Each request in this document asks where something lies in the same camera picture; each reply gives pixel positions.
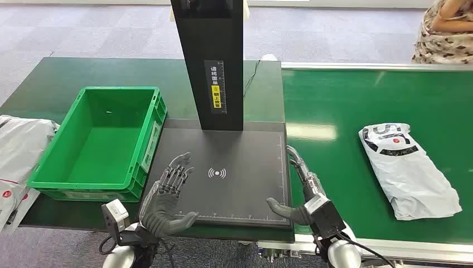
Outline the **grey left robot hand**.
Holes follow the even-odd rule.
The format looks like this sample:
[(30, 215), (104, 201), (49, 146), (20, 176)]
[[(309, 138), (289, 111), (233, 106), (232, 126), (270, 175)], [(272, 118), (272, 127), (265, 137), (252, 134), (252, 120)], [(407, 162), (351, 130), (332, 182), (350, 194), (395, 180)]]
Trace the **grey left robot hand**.
[(196, 212), (189, 212), (181, 218), (176, 217), (182, 187), (194, 169), (188, 167), (190, 162), (190, 152), (172, 159), (143, 200), (139, 211), (139, 222), (157, 238), (184, 231), (190, 228), (197, 219)]

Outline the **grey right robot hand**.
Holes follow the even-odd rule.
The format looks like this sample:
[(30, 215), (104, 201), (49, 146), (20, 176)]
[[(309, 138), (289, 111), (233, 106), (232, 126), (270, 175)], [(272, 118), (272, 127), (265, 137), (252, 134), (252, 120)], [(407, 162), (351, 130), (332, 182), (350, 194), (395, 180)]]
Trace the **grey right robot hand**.
[[(296, 173), (302, 184), (305, 202), (311, 200), (316, 194), (321, 193), (323, 195), (326, 195), (323, 191), (323, 188), (321, 187), (319, 179), (316, 177), (316, 174), (309, 170), (297, 150), (292, 146), (287, 145), (286, 153), (291, 157), (289, 163), (295, 168)], [(312, 219), (310, 213), (303, 205), (294, 208), (288, 207), (279, 204), (272, 197), (267, 198), (266, 202), (272, 212), (283, 218), (287, 218), (296, 224), (302, 226), (309, 226), (311, 224), (314, 224), (314, 220)]]

